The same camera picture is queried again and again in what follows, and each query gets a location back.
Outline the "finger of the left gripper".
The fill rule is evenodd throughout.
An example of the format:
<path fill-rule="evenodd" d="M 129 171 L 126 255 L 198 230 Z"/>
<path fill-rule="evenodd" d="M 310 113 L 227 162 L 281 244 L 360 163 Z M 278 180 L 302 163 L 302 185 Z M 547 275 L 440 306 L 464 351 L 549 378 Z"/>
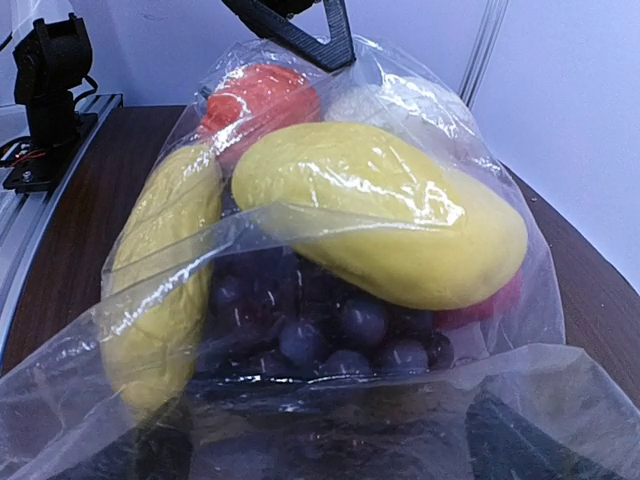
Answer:
<path fill-rule="evenodd" d="M 322 1 L 329 31 L 326 43 L 292 22 L 315 1 L 224 0 L 223 4 L 257 37 L 273 41 L 325 72 L 336 72 L 356 61 L 343 0 Z"/>

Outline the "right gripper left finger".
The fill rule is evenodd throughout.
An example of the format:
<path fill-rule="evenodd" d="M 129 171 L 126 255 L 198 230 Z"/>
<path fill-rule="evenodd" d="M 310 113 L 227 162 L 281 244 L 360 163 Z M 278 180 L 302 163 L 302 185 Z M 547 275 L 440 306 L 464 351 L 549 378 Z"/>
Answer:
<path fill-rule="evenodd" d="M 66 479 L 186 479 L 193 443 L 184 398 L 163 404 L 150 417 L 91 457 L 64 471 Z"/>

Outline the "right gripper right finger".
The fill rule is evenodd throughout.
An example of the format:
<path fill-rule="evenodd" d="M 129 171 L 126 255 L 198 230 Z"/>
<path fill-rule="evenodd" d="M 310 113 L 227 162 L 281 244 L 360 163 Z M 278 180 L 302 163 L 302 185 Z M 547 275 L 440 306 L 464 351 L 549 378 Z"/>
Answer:
<path fill-rule="evenodd" d="M 619 474 L 562 445 L 497 396 L 478 394 L 465 416 L 476 479 L 618 479 Z"/>

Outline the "clear zip top bag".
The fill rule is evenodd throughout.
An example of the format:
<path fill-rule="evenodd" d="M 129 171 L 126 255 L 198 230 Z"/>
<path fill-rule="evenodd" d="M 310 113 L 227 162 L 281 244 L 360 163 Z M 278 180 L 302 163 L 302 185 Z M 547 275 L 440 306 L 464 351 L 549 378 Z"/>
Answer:
<path fill-rule="evenodd" d="M 475 120 L 356 37 L 232 47 L 101 295 L 1 382 L 5 479 L 635 479 L 639 411 L 566 342 L 550 247 Z"/>

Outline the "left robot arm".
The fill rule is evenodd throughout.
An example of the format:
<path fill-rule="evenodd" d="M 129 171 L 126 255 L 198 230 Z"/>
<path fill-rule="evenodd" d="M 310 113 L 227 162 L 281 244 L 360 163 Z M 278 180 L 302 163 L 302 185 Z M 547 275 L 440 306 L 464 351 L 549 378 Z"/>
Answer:
<path fill-rule="evenodd" d="M 330 39 L 322 43 L 297 27 L 291 18 L 312 6 L 310 1 L 226 1 L 224 5 L 256 36 L 273 40 L 332 73 L 355 62 L 351 30 L 343 1 L 326 1 Z M 50 149 L 79 136 L 71 89 L 93 84 L 89 71 L 92 47 L 82 18 L 71 13 L 63 21 L 38 18 L 16 44 L 14 99 L 26 107 L 31 145 Z"/>

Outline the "orange fake fruit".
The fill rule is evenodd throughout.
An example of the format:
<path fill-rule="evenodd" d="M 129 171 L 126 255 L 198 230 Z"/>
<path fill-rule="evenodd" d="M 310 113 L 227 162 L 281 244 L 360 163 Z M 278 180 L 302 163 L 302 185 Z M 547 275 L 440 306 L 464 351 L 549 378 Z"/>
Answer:
<path fill-rule="evenodd" d="M 207 99 L 200 132 L 231 169 L 257 140 L 275 130 L 320 120 L 321 99 L 294 69 L 254 64 L 230 72 Z"/>

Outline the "white fake garlic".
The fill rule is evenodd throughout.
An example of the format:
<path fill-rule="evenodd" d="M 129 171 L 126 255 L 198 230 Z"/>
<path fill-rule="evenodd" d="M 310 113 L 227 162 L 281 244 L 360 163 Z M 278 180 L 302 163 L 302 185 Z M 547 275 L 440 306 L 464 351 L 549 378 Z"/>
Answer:
<path fill-rule="evenodd" d="M 454 92 L 419 76 L 391 74 L 381 85 L 353 87 L 331 103 L 324 119 L 363 123 L 451 148 L 479 134 L 473 115 Z"/>

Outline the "yellow fake banana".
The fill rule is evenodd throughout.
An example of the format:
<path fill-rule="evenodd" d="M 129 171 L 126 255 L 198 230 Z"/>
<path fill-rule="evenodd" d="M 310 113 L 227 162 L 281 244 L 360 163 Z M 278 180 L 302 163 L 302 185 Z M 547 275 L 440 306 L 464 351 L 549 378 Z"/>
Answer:
<path fill-rule="evenodd" d="M 179 395 L 193 374 L 211 266 L 200 233 L 221 215 L 222 177 L 203 144 L 165 157 L 102 273 L 96 316 L 106 374 L 138 415 Z"/>

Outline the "purple fake grapes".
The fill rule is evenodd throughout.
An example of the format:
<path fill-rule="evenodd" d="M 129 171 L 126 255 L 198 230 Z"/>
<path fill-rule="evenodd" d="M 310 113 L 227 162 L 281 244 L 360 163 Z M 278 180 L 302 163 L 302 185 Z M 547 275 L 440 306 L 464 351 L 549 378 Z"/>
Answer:
<path fill-rule="evenodd" d="M 287 247 L 213 262 L 200 382 L 303 382 L 449 368 L 428 310 L 379 299 Z"/>

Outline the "left aluminium wall post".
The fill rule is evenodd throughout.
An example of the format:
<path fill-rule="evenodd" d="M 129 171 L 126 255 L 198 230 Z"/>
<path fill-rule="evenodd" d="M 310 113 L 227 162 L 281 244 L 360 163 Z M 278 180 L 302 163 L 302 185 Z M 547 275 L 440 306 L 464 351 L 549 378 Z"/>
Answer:
<path fill-rule="evenodd" d="M 508 0 L 489 0 L 480 21 L 467 62 L 459 96 L 469 109 L 473 108 L 481 83 L 489 66 L 509 5 Z"/>

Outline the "aluminium front rail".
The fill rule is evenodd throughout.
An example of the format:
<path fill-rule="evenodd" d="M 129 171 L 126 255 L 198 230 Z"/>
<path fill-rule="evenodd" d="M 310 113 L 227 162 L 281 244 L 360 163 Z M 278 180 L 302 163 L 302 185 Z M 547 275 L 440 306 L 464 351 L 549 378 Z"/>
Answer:
<path fill-rule="evenodd" d="M 16 194 L 1 191 L 1 342 L 6 343 L 26 277 L 52 215 L 91 142 L 112 110 L 121 107 L 121 93 L 102 93 L 81 103 L 83 113 L 95 113 L 97 124 L 51 193 Z"/>

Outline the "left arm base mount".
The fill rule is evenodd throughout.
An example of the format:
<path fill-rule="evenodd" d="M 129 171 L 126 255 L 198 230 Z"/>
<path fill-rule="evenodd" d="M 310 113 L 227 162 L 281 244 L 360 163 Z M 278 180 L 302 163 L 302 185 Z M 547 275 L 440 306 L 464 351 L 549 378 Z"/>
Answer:
<path fill-rule="evenodd" d="M 53 192 L 86 143 L 97 123 L 98 115 L 79 114 L 78 120 L 79 135 L 76 138 L 60 146 L 29 152 L 22 156 L 10 166 L 2 187 L 18 194 Z"/>

